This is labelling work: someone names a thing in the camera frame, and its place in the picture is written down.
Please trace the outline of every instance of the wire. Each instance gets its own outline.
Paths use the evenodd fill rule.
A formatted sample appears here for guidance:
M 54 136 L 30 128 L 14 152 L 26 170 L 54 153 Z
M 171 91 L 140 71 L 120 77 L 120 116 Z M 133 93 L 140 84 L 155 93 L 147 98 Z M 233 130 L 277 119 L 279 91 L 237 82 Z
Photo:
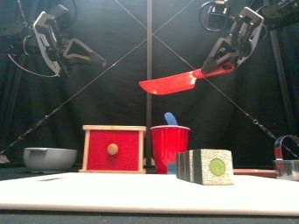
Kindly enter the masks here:
M 33 74 L 33 75 L 40 76 L 40 77 L 42 77 L 42 78 L 53 78 L 53 77 L 57 77 L 57 76 L 58 76 L 57 74 L 49 76 L 49 75 L 42 75 L 42 74 L 38 74 L 38 73 L 34 73 L 34 72 L 29 71 L 28 69 L 25 69 L 25 68 L 24 68 L 24 67 L 14 61 L 14 59 L 13 59 L 13 57 L 12 57 L 12 55 L 10 55 L 9 53 L 6 54 L 6 56 L 8 56 L 8 58 L 10 59 L 10 61 L 16 64 L 16 66 L 17 66 L 20 69 L 22 69 L 28 74 Z

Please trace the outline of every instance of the green circle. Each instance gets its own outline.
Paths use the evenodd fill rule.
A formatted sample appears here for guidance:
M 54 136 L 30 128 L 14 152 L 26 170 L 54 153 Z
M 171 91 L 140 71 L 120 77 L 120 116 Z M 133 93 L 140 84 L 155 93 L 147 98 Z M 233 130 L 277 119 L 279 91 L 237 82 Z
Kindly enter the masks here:
M 219 158 L 213 158 L 209 161 L 209 171 L 217 177 L 224 174 L 225 164 Z

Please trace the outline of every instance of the green square block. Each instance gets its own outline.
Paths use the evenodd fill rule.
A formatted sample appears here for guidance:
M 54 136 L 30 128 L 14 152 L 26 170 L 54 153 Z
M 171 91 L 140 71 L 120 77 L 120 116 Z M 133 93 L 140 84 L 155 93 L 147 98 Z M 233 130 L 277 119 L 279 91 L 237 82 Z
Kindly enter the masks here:
M 176 155 L 176 177 L 205 186 L 233 185 L 229 150 L 188 150 Z

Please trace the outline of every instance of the metal pole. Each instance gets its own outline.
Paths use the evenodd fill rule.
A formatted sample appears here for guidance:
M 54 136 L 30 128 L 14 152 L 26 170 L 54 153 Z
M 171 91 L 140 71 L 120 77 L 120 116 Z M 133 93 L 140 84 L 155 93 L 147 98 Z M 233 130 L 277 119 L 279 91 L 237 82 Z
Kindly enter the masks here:
M 153 33 L 153 2 L 147 0 L 147 79 L 152 79 L 152 33 Z M 145 147 L 144 147 L 144 157 L 145 157 L 145 166 L 152 164 L 152 138 L 151 138 L 151 127 L 152 127 L 152 95 L 147 93 L 145 96 Z

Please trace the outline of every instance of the blue object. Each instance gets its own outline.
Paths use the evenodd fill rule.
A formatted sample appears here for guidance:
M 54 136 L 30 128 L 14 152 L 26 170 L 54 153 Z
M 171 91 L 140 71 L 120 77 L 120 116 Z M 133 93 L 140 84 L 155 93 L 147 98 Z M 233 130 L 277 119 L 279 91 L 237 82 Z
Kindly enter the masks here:
M 164 116 L 164 119 L 165 119 L 168 125 L 177 125 L 176 119 L 171 112 L 164 113 L 163 116 Z
M 168 163 L 167 174 L 176 174 L 176 164 L 175 163 Z

